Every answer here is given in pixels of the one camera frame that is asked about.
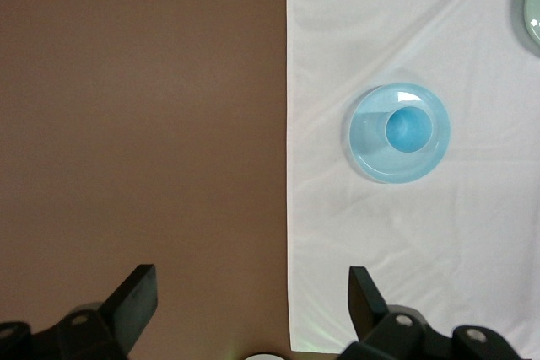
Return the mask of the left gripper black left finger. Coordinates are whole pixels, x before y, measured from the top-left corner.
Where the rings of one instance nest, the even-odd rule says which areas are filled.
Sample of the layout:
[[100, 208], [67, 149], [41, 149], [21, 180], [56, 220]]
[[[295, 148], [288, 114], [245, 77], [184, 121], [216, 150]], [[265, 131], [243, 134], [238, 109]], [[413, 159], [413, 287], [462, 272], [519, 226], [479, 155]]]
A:
[[81, 305], [38, 333], [3, 322], [1, 358], [128, 359], [157, 307], [156, 268], [142, 264], [104, 302]]

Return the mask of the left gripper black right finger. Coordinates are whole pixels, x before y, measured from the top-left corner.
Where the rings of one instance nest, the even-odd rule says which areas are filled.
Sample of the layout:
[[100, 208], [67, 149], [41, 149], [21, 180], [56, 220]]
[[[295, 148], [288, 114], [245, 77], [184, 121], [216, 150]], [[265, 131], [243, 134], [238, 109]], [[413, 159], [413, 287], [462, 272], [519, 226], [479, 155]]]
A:
[[519, 359], [499, 333], [478, 325], [460, 325], [450, 336], [434, 330], [415, 309], [389, 305], [368, 270], [348, 271], [348, 312], [357, 341], [341, 359]]

